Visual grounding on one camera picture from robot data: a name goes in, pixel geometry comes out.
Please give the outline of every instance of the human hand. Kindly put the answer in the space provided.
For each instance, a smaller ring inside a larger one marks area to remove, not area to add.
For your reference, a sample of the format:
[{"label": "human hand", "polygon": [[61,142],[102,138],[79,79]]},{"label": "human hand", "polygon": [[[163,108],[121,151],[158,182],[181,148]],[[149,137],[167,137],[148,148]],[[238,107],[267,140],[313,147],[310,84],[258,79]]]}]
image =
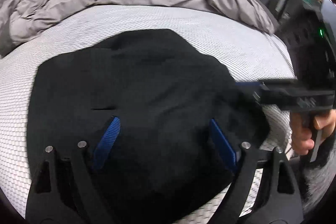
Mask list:
[{"label": "human hand", "polygon": [[[336,110],[332,109],[314,118],[314,126],[317,130],[323,129],[321,143],[328,138],[335,130]],[[290,126],[292,128],[292,148],[299,155],[307,155],[310,149],[314,148],[314,141],[311,139],[312,132],[304,128],[299,113],[290,113]]]}]

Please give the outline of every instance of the black fabric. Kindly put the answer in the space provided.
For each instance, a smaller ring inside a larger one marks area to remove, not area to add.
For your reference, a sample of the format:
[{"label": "black fabric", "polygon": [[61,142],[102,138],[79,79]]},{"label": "black fabric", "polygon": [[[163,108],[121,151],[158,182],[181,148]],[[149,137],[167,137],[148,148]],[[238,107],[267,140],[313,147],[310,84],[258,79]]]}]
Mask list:
[{"label": "black fabric", "polygon": [[31,173],[48,145],[63,158],[81,140],[93,149],[112,116],[121,131],[92,179],[123,223],[171,223],[230,183],[209,140],[211,118],[255,146],[269,131],[214,57],[171,30],[125,32],[38,68],[27,124]]}]

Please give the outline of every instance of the mattress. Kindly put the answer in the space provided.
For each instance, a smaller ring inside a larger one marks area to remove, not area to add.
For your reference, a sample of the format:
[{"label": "mattress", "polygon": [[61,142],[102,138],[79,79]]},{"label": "mattress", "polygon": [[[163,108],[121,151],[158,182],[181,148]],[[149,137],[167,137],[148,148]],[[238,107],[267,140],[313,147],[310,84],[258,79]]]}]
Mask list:
[{"label": "mattress", "polygon": [[[185,8],[122,5],[94,6],[72,15],[0,60],[0,187],[23,217],[31,185],[26,123],[38,66],[56,55],[141,29],[175,31],[199,52],[225,64],[237,81],[294,77],[281,40],[220,15]],[[275,106],[263,110],[271,131],[262,148],[285,149],[291,136],[289,113]],[[256,170],[242,215],[253,206],[261,175],[262,170]],[[207,223],[227,189],[177,223]]]}]

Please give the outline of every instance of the folded black cloth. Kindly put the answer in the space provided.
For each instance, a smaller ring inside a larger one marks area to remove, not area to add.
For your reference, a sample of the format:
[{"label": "folded black cloth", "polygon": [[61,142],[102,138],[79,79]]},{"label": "folded black cloth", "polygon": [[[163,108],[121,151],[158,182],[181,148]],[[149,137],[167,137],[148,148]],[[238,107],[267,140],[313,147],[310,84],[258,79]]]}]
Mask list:
[{"label": "folded black cloth", "polygon": [[255,146],[269,131],[214,57],[171,30],[124,32],[38,68],[27,125],[31,173],[48,145],[62,158],[81,140],[94,149],[113,117],[120,133],[92,179],[122,223],[172,223],[231,182],[209,139],[212,118]]}]

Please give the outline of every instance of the round metal bolt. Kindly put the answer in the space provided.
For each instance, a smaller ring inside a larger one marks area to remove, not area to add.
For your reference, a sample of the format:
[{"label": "round metal bolt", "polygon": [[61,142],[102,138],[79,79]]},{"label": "round metal bolt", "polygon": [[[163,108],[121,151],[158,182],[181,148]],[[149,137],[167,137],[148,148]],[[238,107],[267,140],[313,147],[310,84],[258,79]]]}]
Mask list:
[{"label": "round metal bolt", "polygon": [[241,146],[242,148],[249,149],[251,147],[251,144],[249,142],[242,142]]},{"label": "round metal bolt", "polygon": [[45,148],[45,151],[46,151],[47,153],[50,153],[52,150],[53,150],[53,147],[52,147],[51,145],[49,145],[49,146],[47,146],[47,147]]},{"label": "round metal bolt", "polygon": [[85,147],[85,146],[86,146],[86,141],[80,141],[80,142],[77,144],[77,146],[78,146],[79,148],[83,148],[83,147]]},{"label": "round metal bolt", "polygon": [[283,152],[282,149],[278,146],[275,148],[275,151],[278,152],[279,154],[281,154]]}]

